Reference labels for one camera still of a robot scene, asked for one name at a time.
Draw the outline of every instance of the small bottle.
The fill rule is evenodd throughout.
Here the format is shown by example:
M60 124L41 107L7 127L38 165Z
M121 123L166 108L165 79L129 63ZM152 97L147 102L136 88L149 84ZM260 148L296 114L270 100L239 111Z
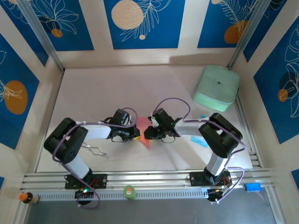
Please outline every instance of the small bottle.
M37 194L32 194L31 192L21 193L19 195L19 200L25 204L35 204L38 202L39 196Z

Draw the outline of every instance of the orange bottle cap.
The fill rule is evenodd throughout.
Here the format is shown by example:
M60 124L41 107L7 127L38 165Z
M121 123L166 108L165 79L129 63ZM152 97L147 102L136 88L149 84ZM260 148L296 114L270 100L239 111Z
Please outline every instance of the orange bottle cap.
M26 193L21 193L19 195L19 200L20 201L25 201L28 198L28 195Z

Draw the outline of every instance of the vent grille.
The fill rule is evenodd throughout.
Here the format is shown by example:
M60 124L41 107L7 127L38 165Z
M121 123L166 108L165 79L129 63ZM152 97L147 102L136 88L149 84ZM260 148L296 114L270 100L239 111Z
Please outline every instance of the vent grille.
M122 191L97 191L101 200L126 200ZM74 201L75 192L34 192L40 201ZM184 190L137 190L135 200L146 199L180 199L180 198L208 198L207 189ZM80 199L80 201L97 200L96 196Z

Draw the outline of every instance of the mint green case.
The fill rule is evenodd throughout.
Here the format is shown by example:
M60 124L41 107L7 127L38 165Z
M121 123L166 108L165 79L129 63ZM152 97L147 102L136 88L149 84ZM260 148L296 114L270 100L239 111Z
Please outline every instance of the mint green case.
M195 87L193 100L218 111L226 111L239 93L239 74L208 65Z

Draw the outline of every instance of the white tabletop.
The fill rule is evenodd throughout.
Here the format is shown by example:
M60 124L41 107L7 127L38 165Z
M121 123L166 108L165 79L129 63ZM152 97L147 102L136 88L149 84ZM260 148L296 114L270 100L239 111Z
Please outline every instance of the white tabletop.
M113 116L118 108L123 107L132 107L138 116L147 117L161 100L168 97L178 97L190 104L192 110L187 118L210 116L217 111L192 101L193 89L202 70L202 66L166 65L67 69L48 135L66 117L76 121L99 121ZM161 107L174 119L183 117L188 111L184 103L176 100L166 101ZM235 105L220 113L243 132ZM96 139L87 143L99 146L108 153L107 156L92 155L86 148L81 148L79 154L93 171L203 169L212 151L190 139L190 136L176 138L171 144L153 140L150 149L138 140L113 143ZM247 151L236 154L229 165L252 168ZM52 156L44 149L37 171L64 169L52 161Z

